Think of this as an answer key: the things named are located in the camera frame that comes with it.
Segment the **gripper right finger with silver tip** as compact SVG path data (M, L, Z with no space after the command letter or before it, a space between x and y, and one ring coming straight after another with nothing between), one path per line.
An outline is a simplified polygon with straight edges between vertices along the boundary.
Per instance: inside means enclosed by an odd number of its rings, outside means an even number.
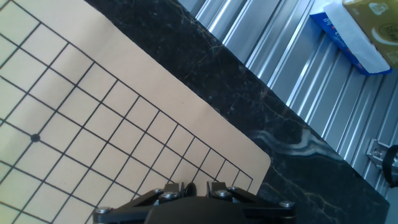
M296 206L291 201L270 202L224 182L207 182L206 196L237 205L246 223L296 224Z

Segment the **gripper left finger with silver tip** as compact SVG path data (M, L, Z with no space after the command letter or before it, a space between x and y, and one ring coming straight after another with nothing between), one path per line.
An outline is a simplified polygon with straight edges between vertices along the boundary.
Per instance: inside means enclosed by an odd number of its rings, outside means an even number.
M150 211L161 203L170 202L183 197L184 185L178 183L165 184L160 189L148 191L120 207L98 207L94 210L93 223L144 223Z

